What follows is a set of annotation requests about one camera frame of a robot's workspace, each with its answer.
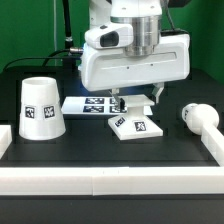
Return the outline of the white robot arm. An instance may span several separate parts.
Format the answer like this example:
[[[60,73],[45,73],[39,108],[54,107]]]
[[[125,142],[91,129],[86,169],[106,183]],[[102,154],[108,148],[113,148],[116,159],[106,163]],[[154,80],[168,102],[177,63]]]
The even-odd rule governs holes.
[[[188,76],[189,35],[161,30],[168,4],[169,0],[112,0],[110,21],[85,33],[81,80],[87,90],[109,90],[123,109],[121,88],[153,84],[159,96],[165,82]]]

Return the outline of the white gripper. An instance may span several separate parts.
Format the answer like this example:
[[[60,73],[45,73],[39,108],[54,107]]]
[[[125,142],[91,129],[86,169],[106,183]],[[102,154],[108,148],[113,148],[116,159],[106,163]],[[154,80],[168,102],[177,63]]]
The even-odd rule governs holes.
[[[133,41],[129,24],[108,23],[88,30],[81,57],[81,80],[88,91],[111,90],[117,109],[125,101],[116,88],[154,84],[152,95],[159,102],[164,83],[185,79],[190,72],[188,34],[162,36],[153,52],[128,56],[126,47]]]

